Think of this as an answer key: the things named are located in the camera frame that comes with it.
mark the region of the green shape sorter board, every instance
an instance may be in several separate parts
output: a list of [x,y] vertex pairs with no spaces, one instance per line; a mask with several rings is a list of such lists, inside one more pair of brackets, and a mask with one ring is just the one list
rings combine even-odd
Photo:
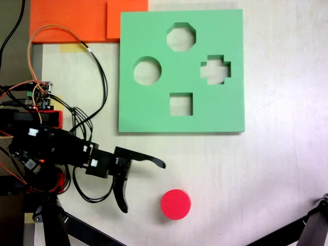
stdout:
[[[174,27],[188,27],[196,43],[185,52],[167,44]],[[243,132],[242,10],[124,12],[121,14],[119,132]],[[161,76],[141,85],[134,69],[158,61]],[[208,59],[230,65],[222,84],[200,76]],[[172,116],[170,96],[191,95],[192,114]]]

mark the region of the red disc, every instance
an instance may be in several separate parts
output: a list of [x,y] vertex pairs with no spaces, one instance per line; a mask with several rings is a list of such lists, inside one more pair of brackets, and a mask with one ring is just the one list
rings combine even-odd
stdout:
[[182,219],[190,210],[191,200],[183,190],[167,191],[160,201],[160,208],[169,219]]

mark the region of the square hole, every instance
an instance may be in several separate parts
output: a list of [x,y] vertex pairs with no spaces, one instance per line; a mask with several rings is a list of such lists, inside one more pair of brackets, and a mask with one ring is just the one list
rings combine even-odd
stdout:
[[170,93],[170,115],[193,115],[193,93]]

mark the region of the circular hole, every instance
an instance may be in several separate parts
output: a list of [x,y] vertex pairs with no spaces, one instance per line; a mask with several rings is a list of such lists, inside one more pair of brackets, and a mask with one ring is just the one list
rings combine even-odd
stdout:
[[140,58],[134,66],[134,79],[143,86],[156,83],[162,74],[162,67],[158,60],[145,56]]

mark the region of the orange foam block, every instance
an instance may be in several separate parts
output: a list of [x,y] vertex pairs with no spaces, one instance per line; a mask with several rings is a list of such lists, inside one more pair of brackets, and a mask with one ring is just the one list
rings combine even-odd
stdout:
[[[147,10],[148,0],[31,0],[30,36],[44,25],[56,24],[70,28],[88,43],[119,42],[120,13]],[[70,33],[55,28],[33,40],[39,44],[76,42]]]
[[120,15],[122,12],[146,12],[148,0],[108,0],[107,3],[107,40],[119,42]]

